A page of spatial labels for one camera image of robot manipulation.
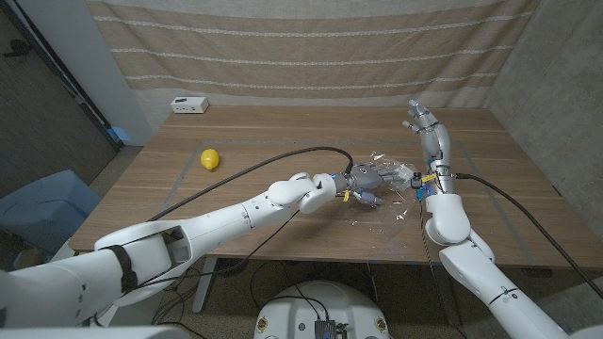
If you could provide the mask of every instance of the power strip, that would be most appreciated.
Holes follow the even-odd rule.
[[[209,103],[205,97],[176,97],[170,105],[174,113],[204,113]]]

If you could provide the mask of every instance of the table surface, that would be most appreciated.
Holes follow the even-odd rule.
[[[424,170],[418,136],[402,127],[407,108],[210,106],[202,115],[171,115],[70,240],[93,250],[102,236],[143,222],[161,209],[274,155],[311,146],[348,151],[356,163],[372,152]],[[479,175],[520,201],[584,267],[603,267],[603,244],[555,191],[497,119],[483,109],[433,109],[452,140],[452,170]],[[220,154],[210,172],[203,150]],[[347,159],[316,152],[288,157],[219,187],[165,218],[191,218],[268,189],[307,171],[338,172]],[[474,181],[456,182],[473,229],[503,266],[567,267],[536,228],[504,198]],[[336,199],[312,215],[297,215],[254,257],[258,259],[427,263],[418,203],[408,213],[367,210]],[[244,257],[278,226],[253,230],[208,255]],[[440,248],[429,242],[431,258]]]

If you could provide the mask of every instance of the white robotic arm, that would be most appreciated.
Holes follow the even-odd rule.
[[[76,326],[109,306],[146,299],[210,250],[296,211],[312,213],[336,195],[329,174],[294,175],[245,202],[182,220],[143,222],[109,234],[95,251],[0,271],[0,328]],[[150,285],[137,289],[142,283]]]
[[[567,338],[557,323],[509,280],[495,265],[490,247],[471,229],[461,197],[454,194],[450,172],[450,140],[446,127],[423,105],[411,100],[416,124],[404,126],[420,134],[427,162],[427,211],[432,213],[425,231],[442,246],[440,260],[446,271],[474,295],[497,318],[512,338]]]

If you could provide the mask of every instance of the lemon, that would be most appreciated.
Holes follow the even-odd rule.
[[[213,170],[218,166],[219,162],[220,158],[218,157],[218,152],[216,152],[216,150],[207,149],[201,153],[201,165],[206,169]]]

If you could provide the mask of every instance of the plastic wrap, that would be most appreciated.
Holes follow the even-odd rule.
[[[343,204],[340,213],[352,227],[368,229],[387,241],[404,228],[409,214],[416,208],[416,193],[410,189],[410,179],[416,168],[412,164],[399,162],[383,153],[372,152],[370,159],[374,165],[393,170],[399,177],[399,181],[383,184],[371,190],[383,199],[382,205],[366,205],[350,198]]]

